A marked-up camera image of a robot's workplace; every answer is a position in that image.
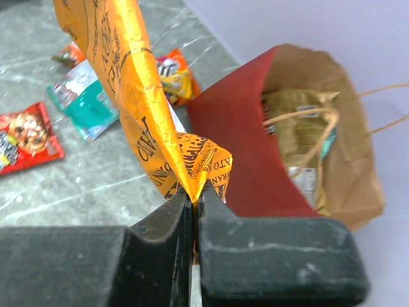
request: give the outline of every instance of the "snack package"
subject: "snack package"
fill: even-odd
[[[280,90],[263,96],[269,118],[317,108],[333,109],[332,101],[338,96],[335,92],[312,90]],[[308,204],[318,213],[329,216],[325,209],[325,194],[322,189],[322,159],[328,154],[335,140],[336,130],[326,138],[322,147],[305,165],[306,155],[319,141],[329,123],[326,112],[304,114],[274,123],[269,126],[278,143],[281,159],[288,175],[298,187]]]
[[[44,102],[23,112],[0,114],[0,175],[62,159]]]
[[[49,86],[47,93],[88,143],[119,118],[118,110],[87,60],[69,71],[60,82]]]
[[[223,199],[231,154],[209,139],[176,131],[137,1],[96,2],[54,0],[57,21],[116,104],[141,166],[165,199],[182,186],[197,205],[207,180]],[[223,168],[214,167],[221,162]]]
[[[157,69],[164,92],[170,96],[173,106],[186,104],[200,94],[199,84],[179,49],[157,58]]]
[[[74,42],[71,42],[59,54],[51,58],[73,68],[85,60],[85,55]]]

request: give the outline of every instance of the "gold snack package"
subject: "gold snack package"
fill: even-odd
[[[196,204],[208,179],[224,199],[231,154],[209,139],[176,133],[137,1],[54,0],[58,24],[86,55],[119,111],[127,140],[165,198],[183,186]],[[227,167],[213,165],[229,161]]]
[[[284,167],[293,183],[317,213],[329,216],[325,208],[325,192],[322,186],[322,149],[319,145],[310,158],[314,146],[333,118],[332,101],[339,93],[313,90],[280,90],[263,95],[262,99],[274,121],[275,135]],[[298,116],[287,114],[304,113]]]

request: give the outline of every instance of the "dark object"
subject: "dark object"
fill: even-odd
[[[203,306],[355,306],[369,283],[350,232],[329,219],[242,219],[206,184]],[[187,307],[192,205],[184,191],[126,228],[0,228],[2,307]]]

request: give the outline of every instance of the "red snack bag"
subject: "red snack bag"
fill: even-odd
[[[187,70],[189,72],[189,78],[192,83],[192,94],[189,99],[183,97],[177,97],[177,95],[172,95],[173,98],[177,97],[177,101],[171,102],[173,106],[181,106],[183,104],[188,103],[190,100],[196,98],[200,94],[200,87],[199,83],[197,83],[196,79],[194,78],[192,72],[189,69],[189,66],[185,60],[185,57],[180,52],[179,49],[175,49],[174,51],[170,52],[165,56],[161,56],[157,59],[158,61],[162,62],[166,66],[176,66],[176,71],[181,72]]]
[[[59,54],[53,56],[52,59],[59,61],[68,67],[74,68],[85,60],[85,55],[74,42],[71,42],[61,50]]]
[[[62,159],[44,102],[23,112],[0,114],[0,175]]]

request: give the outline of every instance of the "white wall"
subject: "white wall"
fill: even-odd
[[[236,59],[280,43],[329,51],[357,91],[409,83],[409,0],[185,0]],[[409,113],[409,88],[364,99],[370,126]],[[355,234],[373,293],[365,306],[408,306],[409,123],[373,137],[385,215]]]

